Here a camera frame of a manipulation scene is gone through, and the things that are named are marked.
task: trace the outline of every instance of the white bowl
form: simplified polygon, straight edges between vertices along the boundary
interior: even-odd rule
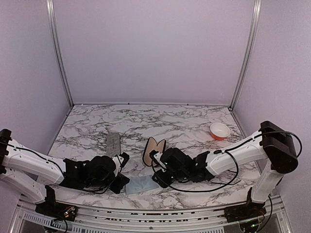
[[[210,126],[211,135],[216,140],[224,140],[230,135],[230,129],[223,123],[213,123]]]

